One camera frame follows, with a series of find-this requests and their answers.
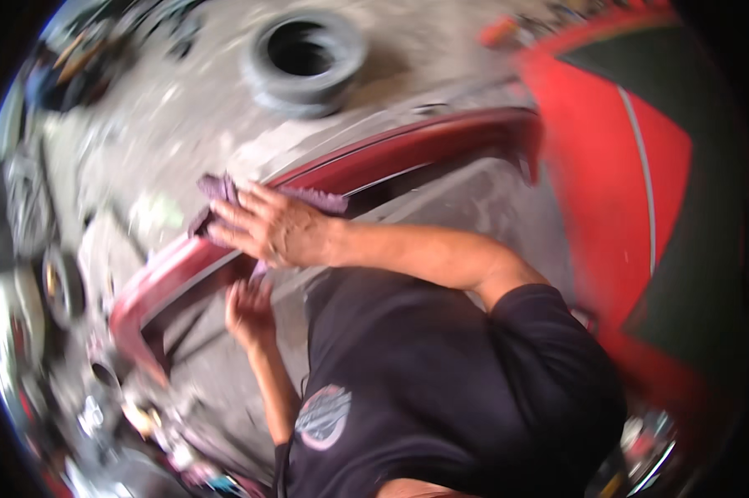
purple microfiber towel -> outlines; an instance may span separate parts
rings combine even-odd
[[[236,184],[227,173],[223,174],[221,177],[214,176],[213,174],[204,174],[198,180],[198,188],[200,189],[200,192],[205,194],[205,196],[212,201],[221,200],[233,205],[240,205]],[[281,194],[288,195],[291,198],[312,205],[325,214],[343,214],[344,211],[347,210],[348,201],[344,196],[339,194],[328,194],[327,192],[321,192],[319,190],[292,189],[288,187],[280,187],[277,191]],[[209,225],[214,222],[231,226],[226,221],[215,216],[207,205],[201,209],[191,221],[186,233],[189,237],[206,237],[214,244],[227,247],[222,242],[214,240],[208,236]],[[262,261],[259,261],[256,268],[252,271],[252,274],[257,276],[266,272],[266,270],[266,265]]]

wheel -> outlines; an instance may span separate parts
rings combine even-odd
[[[68,330],[84,310],[81,272],[75,257],[51,246],[42,259],[42,285],[45,302],[56,325]]]
[[[254,100],[298,118],[337,111],[367,55],[360,31],[325,10],[295,10],[261,25],[242,62]]]

shirt logo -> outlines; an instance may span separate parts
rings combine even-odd
[[[347,393],[343,387],[325,386],[303,404],[294,429],[306,446],[324,451],[339,441],[351,403],[352,393]]]

sleeve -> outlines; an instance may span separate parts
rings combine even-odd
[[[576,475],[592,476],[618,444],[627,416],[606,352],[549,285],[505,294],[491,322],[491,341],[532,440]]]
[[[285,473],[290,447],[291,442],[279,444],[275,447],[275,476],[272,478],[269,498],[286,498],[284,492],[286,486]]]

dark shirt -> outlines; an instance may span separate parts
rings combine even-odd
[[[280,496],[373,496],[398,478],[582,496],[619,442],[619,378],[553,287],[514,289],[488,316],[457,291],[346,269],[308,307],[311,373],[277,449]]]
[[[62,68],[54,68],[53,62],[35,66],[25,84],[26,102],[49,111],[61,111],[67,85],[58,85]]]

